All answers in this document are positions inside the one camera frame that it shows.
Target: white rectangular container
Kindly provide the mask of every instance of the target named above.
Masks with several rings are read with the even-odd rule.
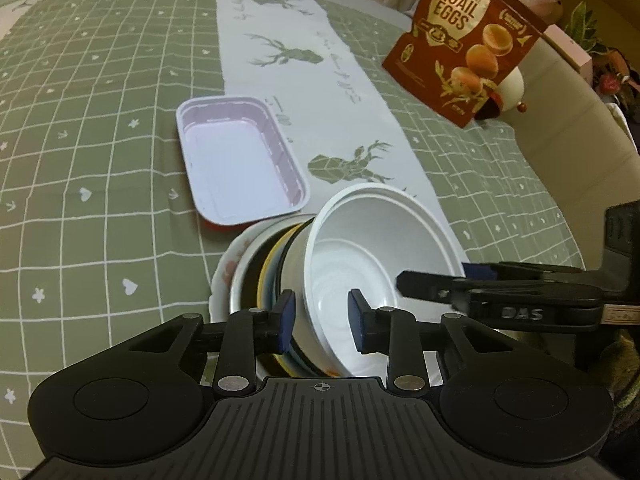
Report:
[[[176,110],[198,212],[220,226],[293,213],[309,186],[269,107],[252,97],[197,97]]]

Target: green tablecloth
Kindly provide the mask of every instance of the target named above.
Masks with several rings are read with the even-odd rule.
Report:
[[[380,68],[398,28],[318,3],[403,127],[469,259],[580,266],[512,129],[448,123]],[[216,0],[41,0],[0,41],[3,480],[41,458],[26,407],[44,378],[185,311],[207,316],[234,234],[194,211],[175,109],[223,93]]]

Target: snack package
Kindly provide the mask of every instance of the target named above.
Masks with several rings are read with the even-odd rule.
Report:
[[[420,101],[465,126],[545,28],[518,0],[420,0],[412,31],[382,66]]]

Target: stacked bowls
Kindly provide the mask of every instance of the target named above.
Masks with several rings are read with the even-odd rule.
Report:
[[[396,306],[418,320],[439,322],[448,305],[403,298],[396,276],[418,270],[463,276],[456,240],[406,193],[383,184],[351,186],[332,197],[313,218],[273,223],[238,262],[230,310],[269,310],[283,290],[296,293],[290,351],[258,359],[259,376],[386,378],[386,356],[361,355],[351,336],[347,296],[359,288],[372,308]],[[431,384],[440,375],[426,352]]]

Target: pink box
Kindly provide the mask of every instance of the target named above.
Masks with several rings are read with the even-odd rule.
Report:
[[[593,60],[591,56],[557,25],[547,27],[544,37],[591,86],[593,84]]]

